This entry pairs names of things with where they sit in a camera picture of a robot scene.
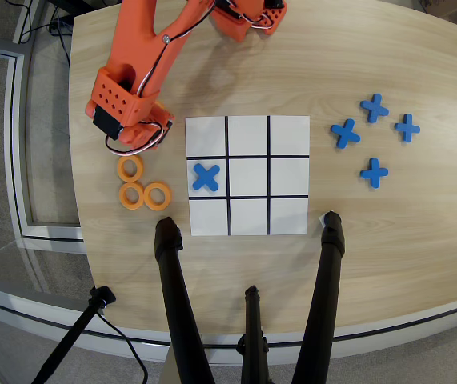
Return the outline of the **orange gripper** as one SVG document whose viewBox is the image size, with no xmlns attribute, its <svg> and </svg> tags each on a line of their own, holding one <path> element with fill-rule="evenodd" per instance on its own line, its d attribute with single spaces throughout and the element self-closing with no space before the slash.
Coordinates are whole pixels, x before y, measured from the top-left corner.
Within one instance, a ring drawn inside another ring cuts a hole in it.
<svg viewBox="0 0 457 384">
<path fill-rule="evenodd" d="M 114 150 L 109 144 L 110 140 L 127 146 L 129 150 L 156 149 L 173 126 L 173 114 L 158 102 L 146 120 L 129 127 L 123 127 L 94 101 L 89 101 L 86 105 L 86 115 L 92 118 L 93 123 L 106 135 L 105 144 L 108 150 Z"/>
</svg>

